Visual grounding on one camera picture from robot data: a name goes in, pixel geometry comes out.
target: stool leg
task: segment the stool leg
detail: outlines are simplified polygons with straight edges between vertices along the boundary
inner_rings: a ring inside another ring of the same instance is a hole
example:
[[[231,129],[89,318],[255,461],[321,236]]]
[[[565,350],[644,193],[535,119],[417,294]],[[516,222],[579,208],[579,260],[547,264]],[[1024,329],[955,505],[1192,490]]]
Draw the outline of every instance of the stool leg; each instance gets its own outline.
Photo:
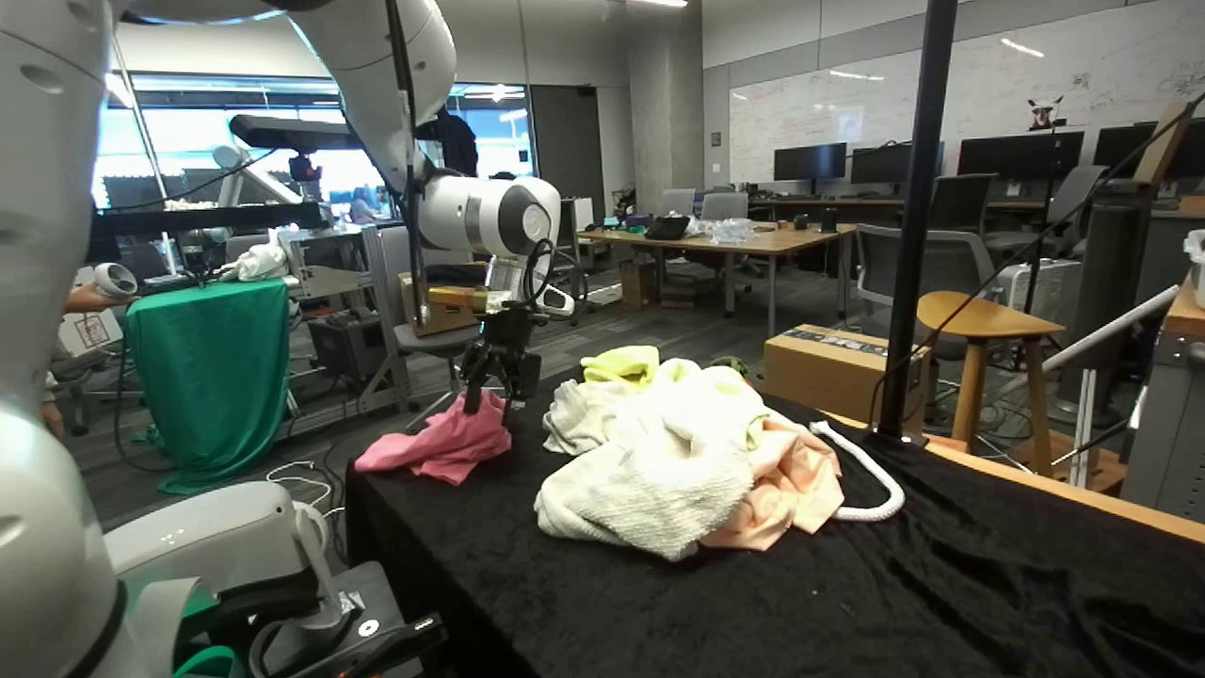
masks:
[[[978,410],[984,410],[984,373],[988,373],[988,344],[968,344],[963,353],[963,375],[961,375],[961,392],[955,392],[955,410],[954,410],[954,437],[968,446],[968,453],[974,453],[974,437],[978,437]]]
[[[1038,344],[1024,344],[1027,363],[1027,437],[1030,437],[1030,470],[1052,473],[1052,418],[1045,418],[1045,373]]]

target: crumpled fabric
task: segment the crumpled fabric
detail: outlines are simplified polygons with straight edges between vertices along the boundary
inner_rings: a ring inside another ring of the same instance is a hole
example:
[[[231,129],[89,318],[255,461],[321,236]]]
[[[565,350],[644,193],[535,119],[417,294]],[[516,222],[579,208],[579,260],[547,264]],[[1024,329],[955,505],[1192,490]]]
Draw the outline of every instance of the crumpled fabric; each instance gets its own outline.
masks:
[[[768,551],[845,505],[832,449],[733,368],[666,363],[644,385],[561,385],[547,424],[575,456],[535,497],[557,537],[681,562],[700,546]]]
[[[383,434],[358,461],[358,473],[412,470],[422,480],[435,480],[447,485],[464,485],[471,470],[487,461],[497,461],[511,449],[511,434],[504,431],[504,400],[497,392],[482,392],[479,416],[464,410],[464,394],[451,400],[447,410],[432,416],[425,431]]]

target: black table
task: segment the black table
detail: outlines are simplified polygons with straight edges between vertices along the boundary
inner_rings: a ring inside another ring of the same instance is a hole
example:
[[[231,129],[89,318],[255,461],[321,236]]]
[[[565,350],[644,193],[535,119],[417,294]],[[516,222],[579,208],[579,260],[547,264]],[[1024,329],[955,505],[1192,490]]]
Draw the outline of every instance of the black table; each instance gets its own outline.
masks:
[[[540,439],[516,423],[461,490],[351,483],[351,551],[447,623],[461,674],[1205,674],[1205,546],[866,439],[909,490],[896,520],[664,566],[540,534],[561,467]]]

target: green cloth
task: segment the green cloth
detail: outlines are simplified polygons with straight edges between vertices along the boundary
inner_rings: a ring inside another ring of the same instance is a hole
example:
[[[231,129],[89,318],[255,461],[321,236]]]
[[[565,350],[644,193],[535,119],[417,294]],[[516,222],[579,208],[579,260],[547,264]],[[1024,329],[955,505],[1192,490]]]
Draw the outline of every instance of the green cloth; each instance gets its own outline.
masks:
[[[139,297],[125,344],[176,464],[163,490],[207,490],[271,449],[287,416],[291,297],[284,284],[218,284]]]

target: white cloth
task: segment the white cloth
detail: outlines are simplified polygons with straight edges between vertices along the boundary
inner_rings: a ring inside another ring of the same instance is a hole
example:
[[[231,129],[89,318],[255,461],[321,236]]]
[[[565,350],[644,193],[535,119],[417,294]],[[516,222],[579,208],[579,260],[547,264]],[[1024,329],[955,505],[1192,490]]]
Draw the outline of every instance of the white cloth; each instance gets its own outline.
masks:
[[[579,403],[552,403],[551,418],[596,449],[542,483],[535,513],[547,534],[681,562],[753,490],[749,434],[763,403],[733,368],[666,363],[646,389],[561,385],[561,394]]]

